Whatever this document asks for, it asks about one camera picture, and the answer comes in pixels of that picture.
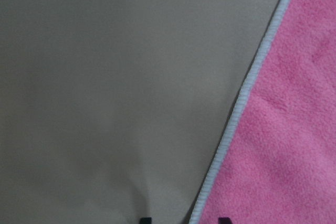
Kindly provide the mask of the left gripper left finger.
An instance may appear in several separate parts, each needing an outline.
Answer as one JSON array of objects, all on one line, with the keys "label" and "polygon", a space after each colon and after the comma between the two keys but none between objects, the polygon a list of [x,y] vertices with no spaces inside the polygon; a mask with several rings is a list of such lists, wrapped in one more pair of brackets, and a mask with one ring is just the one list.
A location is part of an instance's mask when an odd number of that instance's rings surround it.
[{"label": "left gripper left finger", "polygon": [[152,224],[152,218],[151,217],[142,217],[139,220],[139,224]]}]

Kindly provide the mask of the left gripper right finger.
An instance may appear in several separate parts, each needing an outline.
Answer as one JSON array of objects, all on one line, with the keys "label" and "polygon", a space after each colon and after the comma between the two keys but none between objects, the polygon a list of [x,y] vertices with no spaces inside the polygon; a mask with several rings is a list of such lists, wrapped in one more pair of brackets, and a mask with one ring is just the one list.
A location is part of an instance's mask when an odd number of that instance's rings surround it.
[{"label": "left gripper right finger", "polygon": [[218,224],[232,224],[230,217],[219,217]]}]

